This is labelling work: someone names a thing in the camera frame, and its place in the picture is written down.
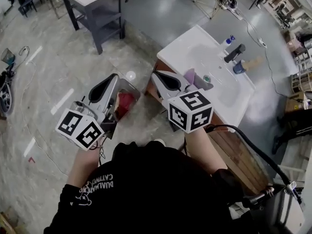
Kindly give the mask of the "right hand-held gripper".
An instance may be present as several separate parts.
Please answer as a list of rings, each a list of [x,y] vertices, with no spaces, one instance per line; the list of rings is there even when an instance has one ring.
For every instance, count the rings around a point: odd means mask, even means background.
[[[168,119],[186,133],[211,123],[214,108],[203,89],[183,92],[190,83],[182,76],[169,71],[153,71],[151,75],[157,94],[167,101]]]

